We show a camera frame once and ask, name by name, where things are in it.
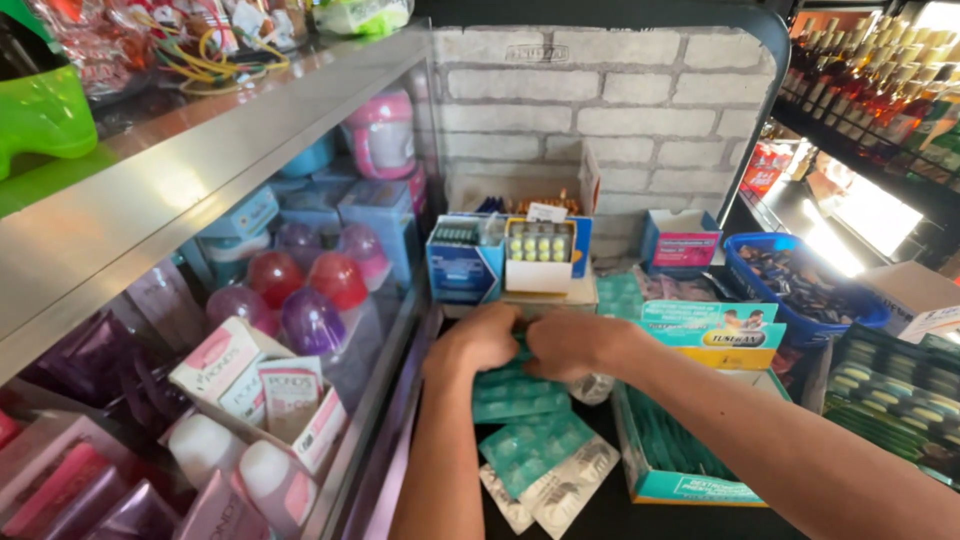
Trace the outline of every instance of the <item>pink baby bottle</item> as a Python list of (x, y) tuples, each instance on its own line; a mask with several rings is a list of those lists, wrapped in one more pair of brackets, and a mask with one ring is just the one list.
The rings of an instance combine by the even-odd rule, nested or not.
[(414, 170), (413, 120), (410, 96), (401, 88), (376, 94), (344, 120), (344, 133), (364, 178), (398, 180)]
[(370, 292), (379, 289), (390, 274), (391, 264), (383, 253), (380, 239), (366, 225), (347, 225), (340, 233), (339, 251), (356, 261), (363, 283)]

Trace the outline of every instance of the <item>blue plastic basket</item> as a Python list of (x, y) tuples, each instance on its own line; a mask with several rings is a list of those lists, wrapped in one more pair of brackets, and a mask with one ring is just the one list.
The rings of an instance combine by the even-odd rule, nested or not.
[(740, 294), (763, 302), (776, 302), (777, 321), (787, 324), (784, 340), (794, 347), (818, 347), (827, 345), (832, 335), (847, 331), (850, 325), (832, 325), (815, 323), (788, 307), (763, 280), (754, 274), (750, 265), (740, 256), (743, 246), (761, 248), (770, 252), (793, 250), (802, 253), (804, 258), (814, 261), (819, 268), (817, 273), (829, 277), (837, 285), (836, 294), (846, 298), (857, 316), (855, 322), (865, 327), (882, 329), (890, 320), (890, 311), (869, 289), (857, 284), (846, 276), (840, 275), (833, 267), (806, 247), (804, 241), (793, 234), (785, 233), (744, 233), (727, 238), (723, 247), (727, 252), (727, 271)]
[(333, 130), (323, 134), (317, 142), (306, 147), (306, 150), (297, 154), (289, 163), (279, 170), (279, 176), (296, 178), (313, 174), (330, 165), (336, 155), (333, 145)]

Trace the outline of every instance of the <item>bottle shelf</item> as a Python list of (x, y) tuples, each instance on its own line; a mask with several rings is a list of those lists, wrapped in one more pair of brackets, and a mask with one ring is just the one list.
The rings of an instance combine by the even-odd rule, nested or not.
[(241, 91), (158, 110), (138, 97), (118, 104), (131, 109), (126, 125), (116, 108), (95, 111), (122, 131), (83, 158), (14, 161), (0, 182), (0, 383), (426, 62), (431, 46), (426, 21), (381, 39), (314, 39)]
[[(920, 212), (925, 219), (938, 227), (950, 232), (960, 227), (960, 212), (957, 212), (960, 208), (960, 193), (948, 187), (948, 184), (958, 182), (955, 175), (950, 175), (945, 184), (940, 184), (920, 175), (916, 175), (915, 179), (908, 179), (904, 174), (889, 172), (883, 164), (861, 155), (865, 152), (859, 141), (848, 138), (821, 120), (813, 118), (804, 112), (801, 106), (783, 97), (777, 98), (772, 115), (781, 124), (806, 137), (814, 146)], [(916, 155), (911, 158), (922, 160)]]

